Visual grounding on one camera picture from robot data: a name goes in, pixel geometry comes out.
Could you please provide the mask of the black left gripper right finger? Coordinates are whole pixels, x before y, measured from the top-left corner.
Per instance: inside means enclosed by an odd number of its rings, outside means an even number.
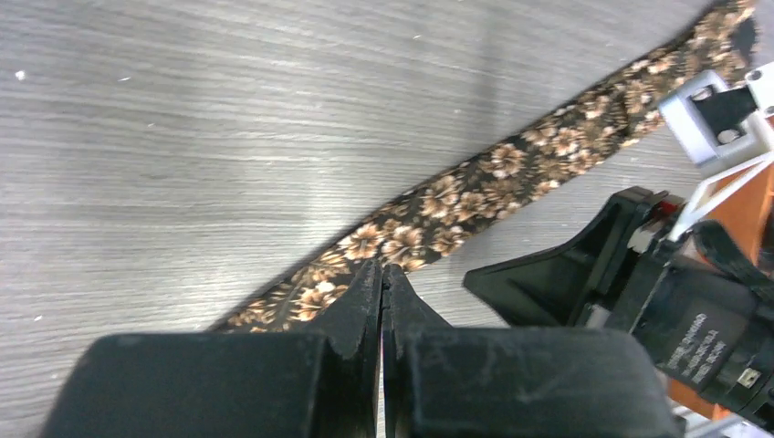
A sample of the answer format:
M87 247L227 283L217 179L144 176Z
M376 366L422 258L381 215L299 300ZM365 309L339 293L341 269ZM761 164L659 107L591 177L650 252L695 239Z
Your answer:
M382 277L390 437L679 437L642 346L617 330L456 328Z

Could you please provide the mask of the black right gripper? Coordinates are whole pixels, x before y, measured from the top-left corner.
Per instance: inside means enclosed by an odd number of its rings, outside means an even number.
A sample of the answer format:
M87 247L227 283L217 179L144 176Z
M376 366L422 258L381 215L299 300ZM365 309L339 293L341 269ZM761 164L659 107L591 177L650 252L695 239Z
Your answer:
M670 242L679 213L630 187L568 242L470 270L463 286L511 326L628 332L668 378L771 430L772 216L754 265L709 217Z

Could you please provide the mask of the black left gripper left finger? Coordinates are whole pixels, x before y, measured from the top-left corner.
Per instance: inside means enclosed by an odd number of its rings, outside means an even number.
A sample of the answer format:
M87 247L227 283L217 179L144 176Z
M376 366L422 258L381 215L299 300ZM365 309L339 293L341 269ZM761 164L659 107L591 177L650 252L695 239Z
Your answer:
M373 437L382 268L364 264L308 326L97 339L44 437Z

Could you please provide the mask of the brown floral tie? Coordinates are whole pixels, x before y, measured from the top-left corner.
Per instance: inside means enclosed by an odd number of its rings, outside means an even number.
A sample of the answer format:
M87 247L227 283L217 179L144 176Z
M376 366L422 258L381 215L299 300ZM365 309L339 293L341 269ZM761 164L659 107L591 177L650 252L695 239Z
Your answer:
M658 105L712 70L738 84L758 43L753 1L715 1L678 36L524 129L402 193L306 264L215 325L221 333L290 331L359 295L369 265L411 273L659 129Z

